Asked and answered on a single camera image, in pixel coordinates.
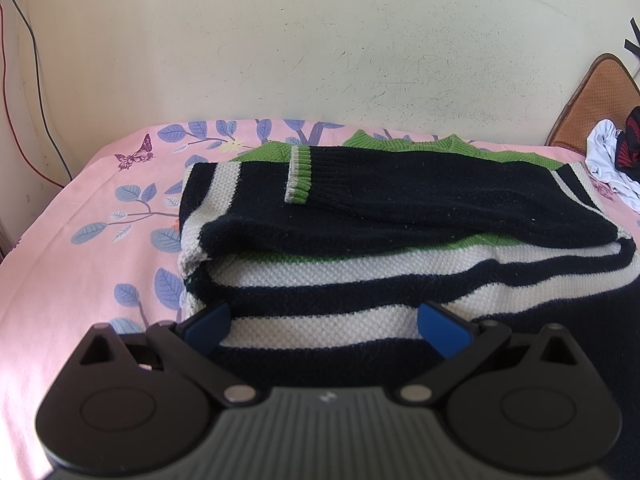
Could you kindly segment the pink floral bed sheet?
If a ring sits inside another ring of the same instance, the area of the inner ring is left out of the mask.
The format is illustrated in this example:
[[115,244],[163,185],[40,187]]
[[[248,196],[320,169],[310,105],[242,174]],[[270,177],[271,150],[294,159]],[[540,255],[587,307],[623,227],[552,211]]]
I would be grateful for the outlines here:
[[97,152],[1,266],[1,474],[50,469],[35,417],[88,328],[135,333],[180,318],[178,206],[186,166],[267,142],[340,145],[351,126],[298,119],[149,127]]

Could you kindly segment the white patterned garment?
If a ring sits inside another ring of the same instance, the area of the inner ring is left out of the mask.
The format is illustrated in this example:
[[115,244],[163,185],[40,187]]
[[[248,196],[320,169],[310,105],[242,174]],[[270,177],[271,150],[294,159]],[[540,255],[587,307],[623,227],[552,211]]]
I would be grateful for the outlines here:
[[639,183],[615,167],[619,135],[614,122],[600,120],[587,136],[586,165],[593,177],[612,188],[626,206],[639,212]]

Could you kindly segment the green white navy striped sweater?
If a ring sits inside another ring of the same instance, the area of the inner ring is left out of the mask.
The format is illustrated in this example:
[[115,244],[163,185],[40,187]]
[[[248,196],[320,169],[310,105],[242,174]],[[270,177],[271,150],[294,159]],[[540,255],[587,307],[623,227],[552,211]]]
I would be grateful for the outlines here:
[[225,307],[213,359],[256,386],[408,382],[418,309],[564,325],[616,398],[639,387],[639,252],[579,162],[450,138],[271,142],[186,168],[185,316]]

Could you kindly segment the black folded garment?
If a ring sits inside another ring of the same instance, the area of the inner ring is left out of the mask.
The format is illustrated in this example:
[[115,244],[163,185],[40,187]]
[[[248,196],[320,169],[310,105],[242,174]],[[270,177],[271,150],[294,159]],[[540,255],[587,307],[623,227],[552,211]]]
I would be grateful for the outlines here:
[[640,107],[636,106],[618,134],[615,150],[615,167],[622,174],[640,182]]

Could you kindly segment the brown perforated headboard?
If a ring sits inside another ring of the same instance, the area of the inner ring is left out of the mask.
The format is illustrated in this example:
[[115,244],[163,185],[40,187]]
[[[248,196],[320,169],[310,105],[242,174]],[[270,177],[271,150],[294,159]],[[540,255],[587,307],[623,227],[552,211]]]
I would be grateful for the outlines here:
[[639,88],[622,61],[612,53],[601,54],[565,104],[546,145],[585,155],[589,133],[600,120],[623,129],[638,105]]

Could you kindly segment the black tape cross on wall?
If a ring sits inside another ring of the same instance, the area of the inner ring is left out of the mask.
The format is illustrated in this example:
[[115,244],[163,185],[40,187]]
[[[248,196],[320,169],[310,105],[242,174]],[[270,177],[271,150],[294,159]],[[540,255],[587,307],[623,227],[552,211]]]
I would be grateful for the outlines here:
[[637,60],[640,60],[640,28],[634,18],[630,19],[629,25],[634,33],[634,40],[626,39],[624,41],[624,48]]

